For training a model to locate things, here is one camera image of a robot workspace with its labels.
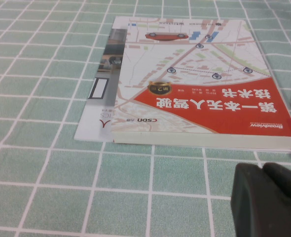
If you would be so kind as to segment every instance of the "black object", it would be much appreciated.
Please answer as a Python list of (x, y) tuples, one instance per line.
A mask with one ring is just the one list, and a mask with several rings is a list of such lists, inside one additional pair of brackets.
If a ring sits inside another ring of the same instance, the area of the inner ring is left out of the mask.
[(237, 164), (231, 210), (237, 237), (291, 237), (291, 171)]

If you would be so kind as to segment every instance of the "book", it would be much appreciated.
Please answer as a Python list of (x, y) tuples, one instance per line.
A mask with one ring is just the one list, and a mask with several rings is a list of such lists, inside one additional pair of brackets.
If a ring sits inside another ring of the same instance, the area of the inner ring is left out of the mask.
[(291, 149), (291, 117), (243, 20), (129, 17), (111, 132), (117, 143)]
[(117, 21), (118, 24), (110, 31), (90, 95), (74, 135), (75, 140), (113, 141), (110, 124), (128, 25), (128, 23), (121, 25), (120, 17), (115, 19), (115, 23)]

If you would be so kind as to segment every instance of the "book cover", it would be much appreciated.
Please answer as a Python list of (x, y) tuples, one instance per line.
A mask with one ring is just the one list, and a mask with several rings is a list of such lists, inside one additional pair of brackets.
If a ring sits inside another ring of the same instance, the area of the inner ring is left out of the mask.
[(112, 132), (291, 137), (243, 20), (129, 18)]

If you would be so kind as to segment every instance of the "red car illustration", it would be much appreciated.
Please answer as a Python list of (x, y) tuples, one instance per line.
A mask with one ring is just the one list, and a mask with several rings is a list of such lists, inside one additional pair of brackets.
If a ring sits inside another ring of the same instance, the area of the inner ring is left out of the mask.
[(150, 33), (146, 34), (145, 37), (147, 39), (152, 39), (152, 40), (160, 40), (160, 41), (172, 41), (172, 40), (182, 40), (182, 39), (187, 39), (188, 35), (185, 33)]

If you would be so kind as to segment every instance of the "csdn logo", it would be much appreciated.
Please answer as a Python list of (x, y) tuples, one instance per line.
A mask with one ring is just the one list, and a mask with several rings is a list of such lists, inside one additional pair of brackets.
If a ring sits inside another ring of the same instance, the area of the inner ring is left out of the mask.
[(156, 118), (139, 118), (138, 119), (138, 122), (157, 122), (157, 119)]
[(170, 82), (153, 82), (150, 81), (148, 90), (155, 95), (167, 95), (171, 93), (172, 87)]

